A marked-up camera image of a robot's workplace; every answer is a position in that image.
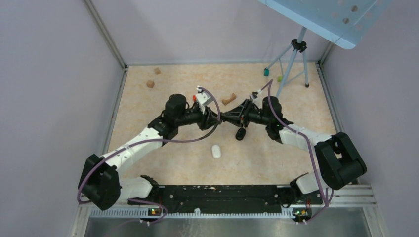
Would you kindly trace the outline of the white earbud charging case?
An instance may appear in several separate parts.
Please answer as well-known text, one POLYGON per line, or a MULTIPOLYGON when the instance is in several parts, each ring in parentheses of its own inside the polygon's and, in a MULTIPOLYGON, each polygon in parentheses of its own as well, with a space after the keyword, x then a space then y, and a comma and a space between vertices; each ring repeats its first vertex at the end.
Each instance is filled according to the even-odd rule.
POLYGON ((215 158, 215 159, 221 158, 222 154, 221 154, 220 146, 219 145, 213 145, 211 147, 211 154, 212 154, 212 157, 215 158))

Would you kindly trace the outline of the black earbud charging case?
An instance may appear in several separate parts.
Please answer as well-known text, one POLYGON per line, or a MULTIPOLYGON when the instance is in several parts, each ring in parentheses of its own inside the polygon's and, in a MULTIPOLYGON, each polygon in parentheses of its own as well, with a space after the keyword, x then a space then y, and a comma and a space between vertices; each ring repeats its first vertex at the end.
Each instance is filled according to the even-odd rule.
POLYGON ((238 141, 242 141, 246 135, 246 129, 245 128, 239 128, 236 132, 235 138, 238 141))

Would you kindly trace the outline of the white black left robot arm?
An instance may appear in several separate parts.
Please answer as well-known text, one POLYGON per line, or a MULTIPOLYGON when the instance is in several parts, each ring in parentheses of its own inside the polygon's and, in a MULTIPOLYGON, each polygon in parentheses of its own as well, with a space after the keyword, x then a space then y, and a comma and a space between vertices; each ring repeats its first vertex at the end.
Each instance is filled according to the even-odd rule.
POLYGON ((122 185, 120 177, 148 153, 176 142, 174 137, 181 126, 197 124, 200 130, 214 132, 221 122, 221 114, 208 107, 211 102, 216 102, 216 99, 203 88, 194 95, 191 107, 187 106, 184 95, 171 95, 162 113, 138 135, 112 152, 101 156, 92 154, 86 159, 77 201, 80 204, 92 202, 101 210, 131 198, 140 198, 146 204, 155 203, 159 194, 150 180, 140 178, 132 184, 122 185))

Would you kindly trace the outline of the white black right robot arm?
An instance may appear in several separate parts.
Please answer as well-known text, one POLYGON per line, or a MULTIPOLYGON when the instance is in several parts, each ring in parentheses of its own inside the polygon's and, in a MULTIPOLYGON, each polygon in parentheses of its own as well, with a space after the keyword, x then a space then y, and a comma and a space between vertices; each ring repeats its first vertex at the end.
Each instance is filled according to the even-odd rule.
POLYGON ((246 99, 222 113, 221 119, 239 127, 240 139, 250 123, 261 124, 271 140, 309 153, 314 170, 291 182, 290 198, 295 203, 304 203, 314 191, 339 190, 367 172, 365 162, 346 133, 329 135, 297 126, 283 117, 282 106, 274 96, 265 97, 261 108, 246 99))

